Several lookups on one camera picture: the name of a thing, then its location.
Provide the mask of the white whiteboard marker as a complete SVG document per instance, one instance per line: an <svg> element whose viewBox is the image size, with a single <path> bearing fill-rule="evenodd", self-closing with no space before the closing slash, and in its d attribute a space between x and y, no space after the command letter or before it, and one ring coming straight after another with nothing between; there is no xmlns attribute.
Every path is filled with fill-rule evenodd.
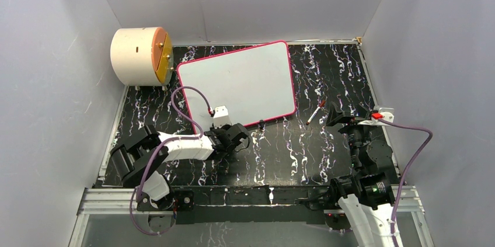
<svg viewBox="0 0 495 247"><path fill-rule="evenodd" d="M321 108L325 105L325 103L326 103L326 101L325 101L325 100L323 100L323 101L321 101L321 102L318 104L317 108L313 111L313 113L311 114L311 116L309 117L309 119L307 119L307 121L306 121L306 125L309 125L309 124L312 122L312 120L313 120L313 119L315 118L315 116L318 114L318 112L320 111L320 109L321 109Z"/></svg>

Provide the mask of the pink framed whiteboard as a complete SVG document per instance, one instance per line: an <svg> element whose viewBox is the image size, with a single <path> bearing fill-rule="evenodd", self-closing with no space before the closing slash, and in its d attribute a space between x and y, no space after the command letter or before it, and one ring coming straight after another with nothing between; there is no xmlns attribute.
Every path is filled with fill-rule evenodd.
<svg viewBox="0 0 495 247"><path fill-rule="evenodd" d="M233 123L244 126L290 116L297 110L288 44L282 40L183 62L176 68L187 109L208 130L212 108L225 106Z"/></svg>

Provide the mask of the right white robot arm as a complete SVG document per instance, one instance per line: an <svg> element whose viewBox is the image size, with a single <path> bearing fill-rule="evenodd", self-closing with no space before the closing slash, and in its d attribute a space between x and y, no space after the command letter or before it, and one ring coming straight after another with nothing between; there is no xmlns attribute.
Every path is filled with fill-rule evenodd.
<svg viewBox="0 0 495 247"><path fill-rule="evenodd" d="M387 142L373 140L373 127L394 121L394 109L375 107L364 116L342 111L334 102L328 105L327 126L342 124L350 150L352 172L330 181L328 200L341 208L359 246L402 246L393 212L396 197L392 182L396 169L393 151Z"/></svg>

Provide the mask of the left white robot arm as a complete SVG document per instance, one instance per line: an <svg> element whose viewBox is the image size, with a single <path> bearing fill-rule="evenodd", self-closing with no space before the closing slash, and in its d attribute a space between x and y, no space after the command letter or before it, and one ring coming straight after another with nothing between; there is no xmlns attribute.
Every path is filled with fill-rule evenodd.
<svg viewBox="0 0 495 247"><path fill-rule="evenodd" d="M194 194L173 190L158 172L165 162L178 160L220 160L232 154L250 137L240 123L210 130L199 135L166 134L146 126L110 151L112 164L124 188L135 189L140 211L191 210Z"/></svg>

